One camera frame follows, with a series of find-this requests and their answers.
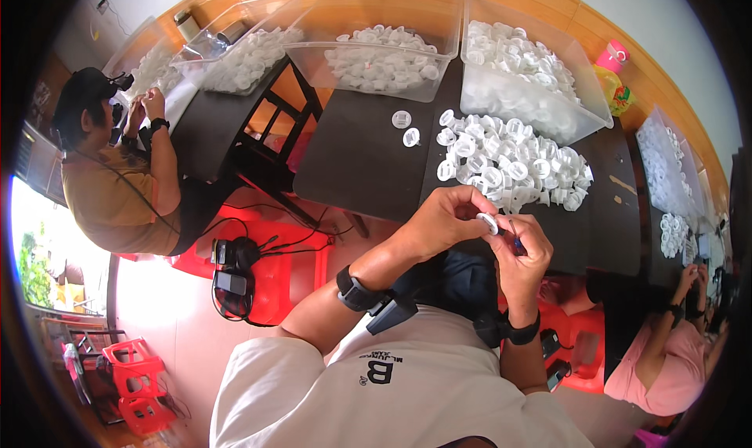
hand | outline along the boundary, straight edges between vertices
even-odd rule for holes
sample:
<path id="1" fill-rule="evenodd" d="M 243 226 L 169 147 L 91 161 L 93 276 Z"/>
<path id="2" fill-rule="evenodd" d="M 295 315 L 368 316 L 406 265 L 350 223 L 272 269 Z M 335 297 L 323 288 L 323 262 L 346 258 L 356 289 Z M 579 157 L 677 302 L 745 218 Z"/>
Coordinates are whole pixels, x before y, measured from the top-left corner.
<path id="1" fill-rule="evenodd" d="M 144 94 L 135 96 L 131 101 L 131 106 L 128 108 L 128 122 L 123 132 L 127 137 L 135 138 L 138 135 L 138 129 L 144 122 L 146 116 L 146 110 L 141 104 L 141 99 L 144 98 Z"/>
<path id="2" fill-rule="evenodd" d="M 708 265 L 702 264 L 697 268 L 697 280 L 700 283 L 700 292 L 702 294 L 708 292 Z"/>
<path id="3" fill-rule="evenodd" d="M 496 215 L 495 219 L 499 228 L 507 232 L 503 236 L 485 235 L 483 238 L 499 261 L 499 284 L 509 303 L 509 319 L 513 327 L 519 329 L 520 326 L 512 322 L 513 309 L 524 307 L 529 311 L 534 307 L 537 310 L 535 294 L 551 261 L 553 246 L 532 215 Z M 516 247 L 510 220 L 527 255 L 514 255 Z M 533 321 L 536 316 L 537 313 L 531 317 Z"/>
<path id="4" fill-rule="evenodd" d="M 493 215 L 497 211 L 473 186 L 441 187 L 431 193 L 390 239 L 418 262 L 425 262 L 462 240 L 487 235 L 488 225 L 475 219 L 475 215 L 478 212 Z"/>
<path id="5" fill-rule="evenodd" d="M 163 119 L 165 117 L 165 96 L 162 95 L 162 91 L 153 87 L 146 91 L 144 97 L 141 99 L 141 104 L 146 110 L 146 117 L 149 120 Z"/>
<path id="6" fill-rule="evenodd" d="M 681 278 L 679 279 L 679 286 L 676 288 L 676 293 L 674 293 L 674 301 L 672 304 L 681 303 L 684 297 L 687 296 L 687 292 L 690 291 L 690 287 L 698 276 L 697 269 L 697 265 L 690 264 L 682 271 Z"/>

wall outlet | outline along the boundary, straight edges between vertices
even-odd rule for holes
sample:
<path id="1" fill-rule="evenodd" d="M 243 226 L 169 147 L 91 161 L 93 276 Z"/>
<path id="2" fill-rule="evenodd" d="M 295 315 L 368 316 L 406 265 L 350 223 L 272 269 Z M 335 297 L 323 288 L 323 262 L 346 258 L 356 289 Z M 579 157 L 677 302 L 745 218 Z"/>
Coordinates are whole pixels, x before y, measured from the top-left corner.
<path id="1" fill-rule="evenodd" d="M 109 8 L 110 8 L 110 1 L 109 1 L 109 0 L 101 0 L 101 1 L 100 1 L 100 2 L 99 2 L 99 3 L 97 4 L 97 5 L 96 5 L 96 10 L 97 10 L 97 11 L 99 11 L 99 14 L 100 14 L 101 16 L 104 16 L 104 15 L 105 15 L 105 12 L 107 12 L 107 10 L 108 10 Z"/>

pink bottle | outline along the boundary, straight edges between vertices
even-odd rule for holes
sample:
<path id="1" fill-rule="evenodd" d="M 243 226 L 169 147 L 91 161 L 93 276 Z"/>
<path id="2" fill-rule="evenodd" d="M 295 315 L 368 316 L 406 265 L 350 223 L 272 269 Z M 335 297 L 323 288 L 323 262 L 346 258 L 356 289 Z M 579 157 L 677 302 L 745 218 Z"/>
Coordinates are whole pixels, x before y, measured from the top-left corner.
<path id="1" fill-rule="evenodd" d="M 596 65 L 619 74 L 627 60 L 629 60 L 629 50 L 618 40 L 612 39 L 596 61 Z"/>

small tool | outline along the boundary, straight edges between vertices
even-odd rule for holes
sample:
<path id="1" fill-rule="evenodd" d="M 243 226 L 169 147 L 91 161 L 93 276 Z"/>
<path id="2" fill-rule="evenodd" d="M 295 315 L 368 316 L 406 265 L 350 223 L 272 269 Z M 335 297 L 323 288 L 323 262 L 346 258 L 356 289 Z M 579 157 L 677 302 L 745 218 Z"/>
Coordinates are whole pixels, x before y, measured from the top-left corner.
<path id="1" fill-rule="evenodd" d="M 520 240 L 520 236 L 517 235 L 517 230 L 514 228 L 514 221 L 512 219 L 509 219 L 509 225 L 512 227 L 512 234 L 514 235 L 514 247 L 517 248 L 514 255 L 518 257 L 520 255 L 527 255 L 527 250 L 525 250 L 525 246 L 522 246 L 522 241 Z"/>

plastic storage box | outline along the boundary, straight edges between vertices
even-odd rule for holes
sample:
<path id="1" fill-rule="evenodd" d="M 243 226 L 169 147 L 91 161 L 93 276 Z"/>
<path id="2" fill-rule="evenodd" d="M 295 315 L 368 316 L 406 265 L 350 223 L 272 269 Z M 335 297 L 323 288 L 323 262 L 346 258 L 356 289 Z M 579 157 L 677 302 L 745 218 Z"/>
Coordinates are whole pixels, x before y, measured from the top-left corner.
<path id="1" fill-rule="evenodd" d="M 684 154 L 681 167 L 676 161 L 666 127 L 676 134 Z M 682 217 L 704 216 L 705 205 L 692 158 L 692 148 L 676 124 L 655 105 L 653 112 L 637 131 L 636 138 L 653 207 Z M 684 192 L 682 174 L 684 182 L 692 189 L 691 197 Z"/>
<path id="2" fill-rule="evenodd" d="M 296 43 L 285 43 L 284 48 L 301 71 L 306 81 L 314 87 L 347 89 L 357 92 L 383 94 L 412 101 L 430 102 L 444 77 L 449 61 L 457 56 L 459 27 L 462 19 L 462 0 L 318 0 L 293 24 L 303 31 L 304 38 Z M 393 47 L 380 43 L 339 42 L 339 35 L 352 35 L 356 30 L 375 25 L 403 26 L 406 31 L 418 34 L 426 44 L 433 45 L 437 53 L 417 49 Z M 324 52 L 348 51 L 373 55 L 376 52 L 398 53 L 412 61 L 416 56 L 434 58 L 438 77 L 425 79 L 419 86 L 397 90 L 369 91 L 340 81 L 327 65 Z"/>
<path id="3" fill-rule="evenodd" d="M 467 59 L 467 35 L 468 24 L 473 20 L 521 27 L 526 30 L 529 40 L 545 44 L 572 72 L 582 107 L 513 74 L 470 62 Z M 465 73 L 459 107 L 465 114 L 498 116 L 505 122 L 510 118 L 521 119 L 560 146 L 567 146 L 600 128 L 614 126 L 606 96 L 578 41 L 534 17 L 502 4 L 465 0 L 465 37 L 461 57 Z"/>
<path id="4" fill-rule="evenodd" d="M 147 53 L 154 49 L 155 47 L 161 46 L 162 52 L 164 54 L 169 54 L 170 56 L 174 55 L 175 52 L 180 48 L 179 45 L 173 43 L 166 35 L 165 31 L 162 29 L 162 26 L 154 19 L 154 16 L 149 16 L 146 18 L 146 20 L 138 26 L 138 29 L 136 29 L 130 37 L 126 40 L 126 42 L 118 49 L 118 51 L 112 55 L 112 58 L 107 62 L 107 65 L 105 65 L 104 69 L 102 69 L 102 73 L 105 74 L 107 77 L 117 77 L 121 75 L 122 73 L 132 74 L 135 69 L 137 69 L 141 65 L 141 60 L 147 55 Z M 168 71 L 172 70 L 165 62 L 163 74 L 166 74 Z M 158 86 L 156 72 L 153 71 L 153 68 L 151 71 L 149 71 L 150 77 L 149 80 L 144 81 L 142 79 L 139 79 L 138 76 L 134 74 L 136 77 L 136 81 L 134 82 L 134 86 L 138 85 L 142 88 L 148 89 L 151 86 Z M 176 78 L 174 75 L 172 77 L 169 77 L 170 80 L 174 81 L 173 85 L 179 82 L 182 78 Z M 169 89 L 172 87 L 161 87 L 162 92 L 166 95 L 167 92 L 169 92 Z"/>
<path id="5" fill-rule="evenodd" d="M 217 76 L 212 74 L 213 70 L 223 70 L 227 67 L 222 65 L 223 60 L 233 56 L 242 47 L 243 40 L 249 39 L 251 34 L 259 30 L 272 32 L 279 27 L 282 31 L 286 31 L 289 25 L 300 16 L 300 12 L 301 0 L 249 0 L 234 4 L 188 42 L 175 55 L 170 66 L 179 69 L 194 86 L 202 88 L 208 75 Z M 242 22 L 248 30 L 232 45 L 227 45 L 217 37 L 217 34 L 238 21 Z M 268 70 L 269 67 L 263 70 L 264 75 Z M 257 82 L 249 88 L 227 92 L 247 96 L 256 88 Z"/>

